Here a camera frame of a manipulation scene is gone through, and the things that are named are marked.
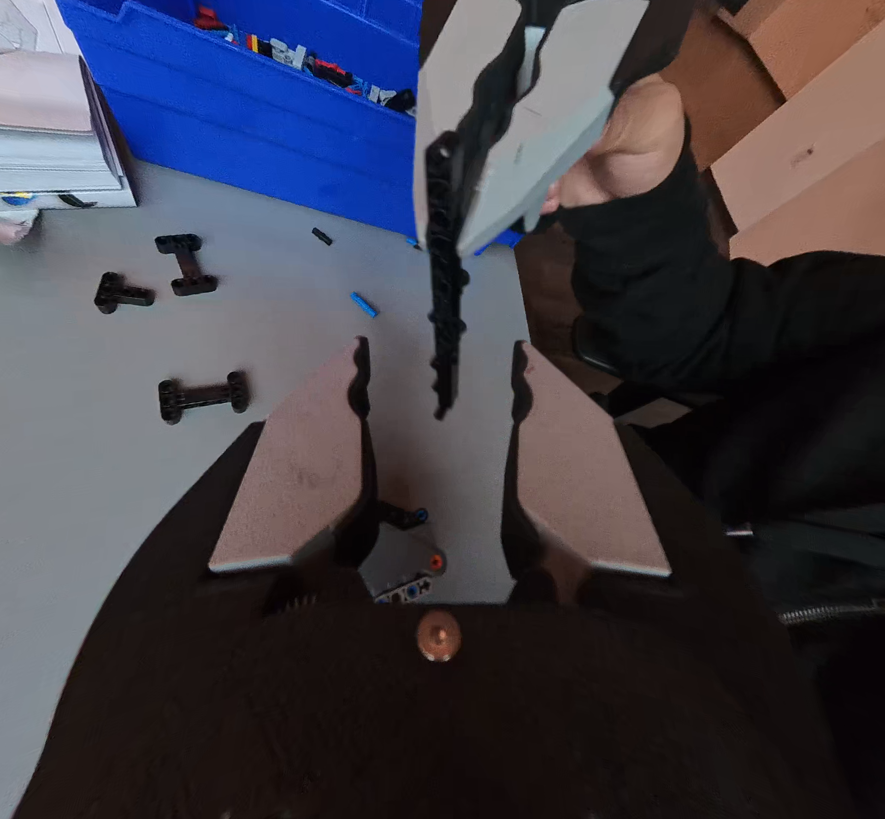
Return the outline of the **closed cardboard box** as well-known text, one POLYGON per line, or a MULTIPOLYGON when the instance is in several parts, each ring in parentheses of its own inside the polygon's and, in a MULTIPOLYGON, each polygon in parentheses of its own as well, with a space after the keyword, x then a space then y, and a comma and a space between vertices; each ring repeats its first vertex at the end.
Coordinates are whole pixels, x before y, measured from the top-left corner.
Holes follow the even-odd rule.
POLYGON ((884 254, 884 24, 726 152, 732 258, 884 254))
POLYGON ((884 0, 748 0, 717 14, 790 99, 883 22, 884 0))

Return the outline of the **stack of white booklets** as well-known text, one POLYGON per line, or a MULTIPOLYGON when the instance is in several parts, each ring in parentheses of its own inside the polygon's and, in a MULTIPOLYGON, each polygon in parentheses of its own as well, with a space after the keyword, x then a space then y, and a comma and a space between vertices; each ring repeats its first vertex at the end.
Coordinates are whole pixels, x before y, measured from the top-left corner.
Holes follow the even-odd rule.
POLYGON ((3 212, 135 207, 126 161, 81 57, 1 57, 3 212))

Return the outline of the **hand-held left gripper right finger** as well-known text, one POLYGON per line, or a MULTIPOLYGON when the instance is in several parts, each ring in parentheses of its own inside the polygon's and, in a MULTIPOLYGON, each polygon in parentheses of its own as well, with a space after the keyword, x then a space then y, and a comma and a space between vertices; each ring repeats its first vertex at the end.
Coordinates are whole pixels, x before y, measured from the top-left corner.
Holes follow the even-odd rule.
POLYGON ((672 567, 614 420, 530 343, 513 348, 501 545, 515 584, 572 603, 597 572, 667 581, 672 567))

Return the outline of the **person's right forearm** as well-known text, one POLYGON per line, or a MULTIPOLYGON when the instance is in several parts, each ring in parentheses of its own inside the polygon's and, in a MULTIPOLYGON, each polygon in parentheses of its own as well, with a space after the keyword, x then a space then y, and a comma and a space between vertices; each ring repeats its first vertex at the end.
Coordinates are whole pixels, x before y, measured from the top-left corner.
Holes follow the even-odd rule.
POLYGON ((883 340, 882 256, 801 253, 764 265, 717 248, 683 120, 673 169, 649 192, 561 209, 572 289, 601 357, 631 382, 722 393, 883 340))

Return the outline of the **black lego H connector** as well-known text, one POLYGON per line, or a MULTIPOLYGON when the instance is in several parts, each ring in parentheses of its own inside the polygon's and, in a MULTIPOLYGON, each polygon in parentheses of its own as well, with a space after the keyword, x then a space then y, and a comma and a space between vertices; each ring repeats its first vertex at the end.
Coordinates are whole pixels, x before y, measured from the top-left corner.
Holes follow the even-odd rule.
POLYGON ((216 384, 186 386, 178 379, 159 383, 159 412, 165 424, 178 424, 186 411, 201 407, 230 406, 236 414, 244 413, 250 404, 250 389, 245 371, 232 371, 226 381, 216 384))
POLYGON ((190 297, 214 293, 218 289, 218 279, 203 271, 197 253, 203 240, 193 233, 163 235, 156 237, 155 246, 162 255, 171 255, 177 261, 181 276, 171 282, 171 289, 177 297, 190 297))

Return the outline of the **blue plastic bin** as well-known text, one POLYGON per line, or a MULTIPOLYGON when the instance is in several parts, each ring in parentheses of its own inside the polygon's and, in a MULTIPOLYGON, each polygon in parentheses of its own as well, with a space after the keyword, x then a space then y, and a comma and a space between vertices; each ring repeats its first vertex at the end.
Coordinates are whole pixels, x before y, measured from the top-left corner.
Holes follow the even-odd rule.
POLYGON ((415 238, 415 121, 193 26, 418 90, 423 0, 55 0, 136 157, 415 238))

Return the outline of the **person's right hand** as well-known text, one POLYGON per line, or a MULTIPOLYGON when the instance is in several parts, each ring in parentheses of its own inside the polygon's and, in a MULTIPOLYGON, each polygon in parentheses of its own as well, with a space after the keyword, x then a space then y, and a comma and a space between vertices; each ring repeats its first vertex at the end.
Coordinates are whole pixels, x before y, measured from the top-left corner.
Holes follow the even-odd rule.
POLYGON ((685 113, 677 87, 659 74, 620 97, 600 138, 548 189, 541 215, 645 194, 679 160, 685 113))

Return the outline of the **long black lego beam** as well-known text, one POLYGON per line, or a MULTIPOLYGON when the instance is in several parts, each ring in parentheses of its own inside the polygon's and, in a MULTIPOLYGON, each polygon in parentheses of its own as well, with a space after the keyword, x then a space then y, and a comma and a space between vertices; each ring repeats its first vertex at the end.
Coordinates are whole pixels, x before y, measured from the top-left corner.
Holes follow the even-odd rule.
POLYGON ((466 325, 461 317, 463 291, 469 275, 462 267, 457 246, 462 219, 463 148, 459 135, 448 130, 426 150, 426 239, 430 263, 432 306, 428 319, 434 332, 437 396, 435 419, 441 421, 458 395, 461 338, 466 325))

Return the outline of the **black lego angle connector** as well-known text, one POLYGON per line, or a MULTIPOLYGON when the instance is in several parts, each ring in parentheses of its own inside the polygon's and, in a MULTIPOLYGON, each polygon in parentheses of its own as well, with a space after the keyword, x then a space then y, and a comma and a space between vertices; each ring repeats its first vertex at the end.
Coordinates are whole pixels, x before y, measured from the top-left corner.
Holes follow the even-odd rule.
POLYGON ((104 315, 115 313, 120 306, 152 306, 155 300, 155 291, 130 285, 124 276, 113 271, 101 276, 94 294, 94 305, 104 315))

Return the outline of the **pile of lego pieces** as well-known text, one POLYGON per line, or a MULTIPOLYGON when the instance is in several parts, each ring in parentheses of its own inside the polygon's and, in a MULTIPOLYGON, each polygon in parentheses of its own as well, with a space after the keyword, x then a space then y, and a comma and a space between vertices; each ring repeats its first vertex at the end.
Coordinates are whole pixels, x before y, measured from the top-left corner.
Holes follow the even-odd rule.
POLYGON ((411 88, 390 90, 369 83, 334 61, 322 60, 315 51, 305 46, 292 48, 281 39, 260 39, 253 33, 242 32, 234 24, 225 24, 216 12, 197 4, 193 26, 235 47, 261 55, 294 71, 307 73, 323 83, 330 84, 362 100, 392 110, 398 114, 417 117, 417 98, 411 88))

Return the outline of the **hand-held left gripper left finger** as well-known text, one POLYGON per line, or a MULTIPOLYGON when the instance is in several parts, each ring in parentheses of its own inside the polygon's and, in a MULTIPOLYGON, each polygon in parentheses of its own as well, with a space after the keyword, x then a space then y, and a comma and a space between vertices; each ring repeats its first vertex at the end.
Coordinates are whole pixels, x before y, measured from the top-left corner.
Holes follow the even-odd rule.
POLYGON ((377 496, 368 423, 368 339, 311 373, 266 417, 208 568, 290 565, 324 532, 345 533, 377 496))

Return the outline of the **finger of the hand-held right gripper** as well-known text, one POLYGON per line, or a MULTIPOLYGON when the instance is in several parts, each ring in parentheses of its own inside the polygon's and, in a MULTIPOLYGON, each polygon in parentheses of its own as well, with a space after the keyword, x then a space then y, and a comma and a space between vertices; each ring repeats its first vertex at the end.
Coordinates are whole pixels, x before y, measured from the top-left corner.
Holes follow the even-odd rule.
POLYGON ((584 0, 565 6, 537 51, 539 74, 489 150, 460 233, 462 257, 517 221, 537 227, 549 187, 601 135, 610 83, 647 11, 647 0, 584 0))
POLYGON ((467 115, 479 75, 501 54, 521 10, 516 0, 457 0, 419 70, 413 159, 418 235, 426 235, 429 220, 426 150, 467 115))

